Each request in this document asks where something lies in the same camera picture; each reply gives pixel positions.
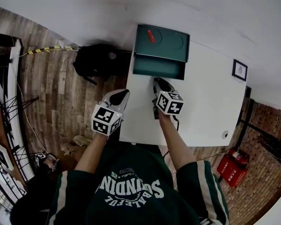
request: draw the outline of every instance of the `picture frame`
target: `picture frame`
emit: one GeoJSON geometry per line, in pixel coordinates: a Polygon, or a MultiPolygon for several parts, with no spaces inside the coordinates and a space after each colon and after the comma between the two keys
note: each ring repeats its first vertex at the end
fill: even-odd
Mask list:
{"type": "Polygon", "coordinates": [[[237,77],[240,80],[247,81],[247,74],[248,74],[248,66],[234,59],[232,76],[237,77]]]}

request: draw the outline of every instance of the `red fire extinguisher box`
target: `red fire extinguisher box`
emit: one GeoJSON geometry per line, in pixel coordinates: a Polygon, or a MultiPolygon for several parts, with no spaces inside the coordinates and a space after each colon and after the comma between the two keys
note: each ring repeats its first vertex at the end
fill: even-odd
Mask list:
{"type": "Polygon", "coordinates": [[[230,187],[236,187],[248,169],[240,167],[231,157],[225,155],[217,167],[217,171],[230,187]]]}

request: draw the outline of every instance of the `black cable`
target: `black cable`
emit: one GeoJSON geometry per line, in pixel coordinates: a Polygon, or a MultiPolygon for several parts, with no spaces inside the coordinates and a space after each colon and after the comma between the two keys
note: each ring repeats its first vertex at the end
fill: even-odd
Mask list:
{"type": "Polygon", "coordinates": [[[209,156],[209,157],[206,157],[206,158],[203,158],[203,159],[198,159],[197,161],[205,160],[205,159],[207,159],[207,158],[212,158],[212,157],[214,157],[214,156],[216,156],[216,155],[218,155],[218,154],[220,154],[220,153],[227,152],[228,150],[230,150],[230,148],[228,148],[228,149],[225,150],[225,151],[218,152],[218,153],[216,153],[216,154],[214,154],[214,155],[212,155],[212,156],[209,156]]]}
{"type": "MultiPolygon", "coordinates": [[[[247,142],[241,142],[240,144],[250,143],[250,142],[255,141],[255,140],[259,140],[259,137],[258,137],[257,139],[254,138],[254,139],[249,140],[249,141],[247,141],[247,142]]],[[[206,157],[206,158],[203,158],[203,159],[198,159],[197,161],[205,160],[205,159],[207,159],[207,158],[212,158],[212,157],[214,157],[214,156],[216,156],[216,155],[218,155],[218,154],[220,154],[220,153],[227,152],[227,151],[230,150],[230,149],[231,149],[231,148],[228,148],[228,149],[225,150],[225,151],[218,152],[218,153],[216,153],[216,154],[214,154],[214,155],[212,155],[212,156],[209,156],[209,157],[206,157]]]]}
{"type": "Polygon", "coordinates": [[[173,116],[173,119],[177,122],[177,131],[179,130],[179,120],[176,118],[176,116],[173,116]]]}
{"type": "MultiPolygon", "coordinates": [[[[178,118],[176,118],[175,115],[173,115],[173,119],[177,122],[177,131],[179,130],[179,120],[178,118]]],[[[164,155],[163,155],[163,158],[169,153],[169,151],[167,151],[164,155]]]]}

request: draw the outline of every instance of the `green box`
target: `green box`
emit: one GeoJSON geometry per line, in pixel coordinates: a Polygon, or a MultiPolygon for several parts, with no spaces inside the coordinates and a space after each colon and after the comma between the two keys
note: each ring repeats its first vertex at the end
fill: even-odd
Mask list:
{"type": "Polygon", "coordinates": [[[133,73],[183,80],[189,41],[186,33],[138,25],[133,73]]]}

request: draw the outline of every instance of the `yellow black caution tape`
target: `yellow black caution tape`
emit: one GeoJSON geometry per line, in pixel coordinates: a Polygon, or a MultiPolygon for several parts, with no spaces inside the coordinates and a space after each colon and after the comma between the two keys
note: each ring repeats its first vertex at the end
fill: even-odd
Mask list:
{"type": "Polygon", "coordinates": [[[34,53],[41,53],[41,52],[49,53],[50,51],[71,51],[71,50],[77,51],[76,49],[73,49],[70,46],[65,46],[64,48],[61,46],[53,46],[53,47],[44,47],[44,48],[28,51],[27,54],[34,54],[34,53]]]}

